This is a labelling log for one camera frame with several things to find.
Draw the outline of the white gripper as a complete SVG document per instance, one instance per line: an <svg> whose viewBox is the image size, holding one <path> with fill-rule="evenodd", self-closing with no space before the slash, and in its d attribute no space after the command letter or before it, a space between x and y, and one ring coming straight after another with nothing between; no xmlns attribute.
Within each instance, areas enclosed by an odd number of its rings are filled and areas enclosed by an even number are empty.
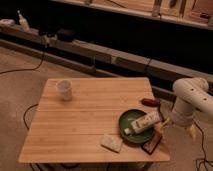
<svg viewBox="0 0 213 171"><path fill-rule="evenodd" d="M174 108L172 110L171 118L168 117L160 125L160 130L163 130L165 126L172 124L172 122L181 127L187 127L186 131L189 136L195 140L196 139L196 128L192 125L194 121L194 109L182 110L181 108Z"/></svg>

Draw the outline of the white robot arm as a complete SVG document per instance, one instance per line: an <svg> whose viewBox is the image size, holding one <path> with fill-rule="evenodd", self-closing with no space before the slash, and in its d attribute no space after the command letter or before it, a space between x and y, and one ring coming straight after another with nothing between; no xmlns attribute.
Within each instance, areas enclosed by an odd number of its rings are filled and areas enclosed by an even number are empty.
<svg viewBox="0 0 213 171"><path fill-rule="evenodd" d="M204 78L182 78L173 83L176 100L170 115L162 123L184 127L192 140L196 139L194 112L199 109L213 118L213 96L208 93L209 84Z"/></svg>

